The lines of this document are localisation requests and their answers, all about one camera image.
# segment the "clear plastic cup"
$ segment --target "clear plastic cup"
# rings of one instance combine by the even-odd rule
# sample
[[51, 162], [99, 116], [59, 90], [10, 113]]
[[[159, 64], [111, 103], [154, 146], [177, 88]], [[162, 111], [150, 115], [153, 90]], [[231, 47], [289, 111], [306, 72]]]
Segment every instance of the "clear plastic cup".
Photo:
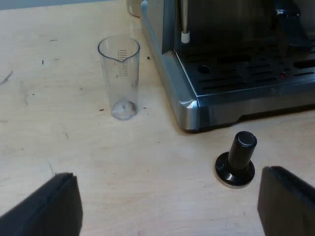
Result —
[[140, 45], [133, 38], [111, 36], [98, 45], [113, 117], [128, 120], [138, 110]]

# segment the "espresso machine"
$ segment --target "espresso machine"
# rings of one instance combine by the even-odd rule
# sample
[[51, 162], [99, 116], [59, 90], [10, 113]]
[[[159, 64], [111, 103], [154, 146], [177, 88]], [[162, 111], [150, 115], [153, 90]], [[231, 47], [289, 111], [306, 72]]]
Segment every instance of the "espresso machine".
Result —
[[198, 132], [315, 104], [314, 13], [313, 0], [143, 1], [179, 125]]

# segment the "coffee tamper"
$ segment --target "coffee tamper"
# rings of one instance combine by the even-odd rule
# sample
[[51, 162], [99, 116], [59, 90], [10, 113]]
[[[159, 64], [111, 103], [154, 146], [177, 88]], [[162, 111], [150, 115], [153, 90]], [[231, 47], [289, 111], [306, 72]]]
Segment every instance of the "coffee tamper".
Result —
[[230, 151], [221, 154], [216, 161], [216, 172], [219, 178], [230, 186], [245, 187], [255, 175], [251, 157], [257, 145], [254, 134], [239, 132], [233, 141]]

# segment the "drip tray grate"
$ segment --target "drip tray grate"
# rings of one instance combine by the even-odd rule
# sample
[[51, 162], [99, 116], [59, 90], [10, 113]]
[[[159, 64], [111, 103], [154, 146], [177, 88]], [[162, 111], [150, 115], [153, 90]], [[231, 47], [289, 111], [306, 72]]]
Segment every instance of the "drip tray grate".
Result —
[[315, 51], [307, 57], [282, 57], [276, 43], [177, 53], [197, 96], [315, 79]]

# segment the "light wood surface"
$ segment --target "light wood surface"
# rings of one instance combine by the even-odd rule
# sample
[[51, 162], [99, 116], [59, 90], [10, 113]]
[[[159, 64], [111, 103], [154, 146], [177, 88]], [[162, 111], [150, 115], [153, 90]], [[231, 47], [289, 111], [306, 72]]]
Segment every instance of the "light wood surface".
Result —
[[[0, 29], [0, 214], [55, 173], [73, 172], [82, 236], [262, 236], [263, 167], [282, 165], [315, 185], [314, 111], [182, 131], [124, 0], [0, 11]], [[110, 115], [96, 51], [115, 34], [142, 47], [141, 109], [130, 121]], [[214, 162], [241, 130], [258, 138], [256, 175], [230, 189]]]

